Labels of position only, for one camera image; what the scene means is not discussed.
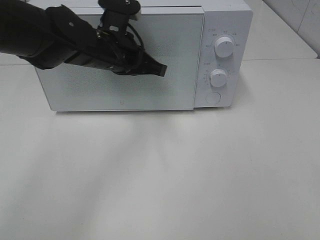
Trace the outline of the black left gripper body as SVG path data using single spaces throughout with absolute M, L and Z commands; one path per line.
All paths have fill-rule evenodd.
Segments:
M 118 75 L 136 75 L 143 41 L 129 20 L 136 21 L 140 12 L 126 15 L 104 9 L 98 27 L 93 28 L 70 10 L 68 21 L 74 28 L 70 37 L 76 43 L 77 53 L 67 63 L 105 69 Z

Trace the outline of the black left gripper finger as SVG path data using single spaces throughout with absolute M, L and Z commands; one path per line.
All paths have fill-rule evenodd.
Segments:
M 140 12 L 141 5 L 137 0 L 98 0 L 101 8 L 124 15 L 135 15 Z
M 167 65 L 162 64 L 152 58 L 145 50 L 143 50 L 139 65 L 136 68 L 137 75 L 155 75 L 164 77 L 167 70 Z

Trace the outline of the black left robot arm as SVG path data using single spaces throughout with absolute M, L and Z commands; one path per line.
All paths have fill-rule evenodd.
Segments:
M 100 0 L 97 28 L 65 5 L 46 9 L 21 0 L 0 3 L 0 51 L 41 70 L 61 64 L 117 75 L 163 77 L 167 66 L 153 59 L 129 23 L 141 11 L 136 0 Z

